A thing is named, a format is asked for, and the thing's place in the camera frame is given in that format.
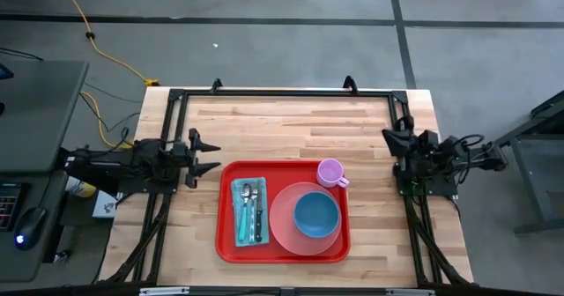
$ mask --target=gray desk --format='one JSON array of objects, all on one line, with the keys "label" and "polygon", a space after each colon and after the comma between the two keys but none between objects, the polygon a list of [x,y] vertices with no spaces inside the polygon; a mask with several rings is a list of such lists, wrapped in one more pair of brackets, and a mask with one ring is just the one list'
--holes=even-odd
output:
[{"label": "gray desk", "polygon": [[2,63],[14,78],[0,80],[0,101],[6,104],[0,115],[0,181],[31,184],[19,218],[37,206],[48,211],[41,237],[30,250],[15,248],[13,232],[0,233],[0,282],[28,282],[37,275],[60,213],[67,176],[52,170],[88,64]]}]

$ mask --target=butcher block tabletop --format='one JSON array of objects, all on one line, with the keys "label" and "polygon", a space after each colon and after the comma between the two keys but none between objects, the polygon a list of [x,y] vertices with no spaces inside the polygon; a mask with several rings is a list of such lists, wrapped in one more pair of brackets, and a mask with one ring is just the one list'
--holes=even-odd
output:
[{"label": "butcher block tabletop", "polygon": [[[136,139],[160,137],[169,90],[147,89]],[[431,93],[408,90],[407,96],[416,134],[422,130],[438,132]],[[172,123],[176,123],[177,111],[174,114]],[[197,189],[181,184],[173,196],[159,285],[416,286],[404,201],[397,194],[391,173],[395,159],[381,133],[390,126],[388,101],[381,98],[190,97],[183,140],[188,141],[189,128],[196,128],[204,142],[221,147],[219,152],[199,153],[200,162],[218,161],[221,166],[205,174]],[[347,188],[351,249],[344,261],[227,263],[218,256],[219,181],[227,165],[245,159],[325,158],[341,161],[351,182]],[[117,209],[100,279],[114,274],[138,243],[147,197],[135,194]],[[472,280],[454,205],[436,196],[429,197],[428,203],[437,245],[459,273]],[[430,278],[424,247],[421,244]],[[148,252],[145,275],[152,245]]]}]

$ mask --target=knife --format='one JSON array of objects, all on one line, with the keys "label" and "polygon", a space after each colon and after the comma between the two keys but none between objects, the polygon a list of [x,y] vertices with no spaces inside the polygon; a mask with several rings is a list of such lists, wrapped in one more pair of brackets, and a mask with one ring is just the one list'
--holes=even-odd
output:
[{"label": "knife", "polygon": [[263,188],[261,181],[257,183],[258,194],[256,196],[256,218],[255,218],[255,239],[257,242],[263,240],[261,232],[263,230]]}]

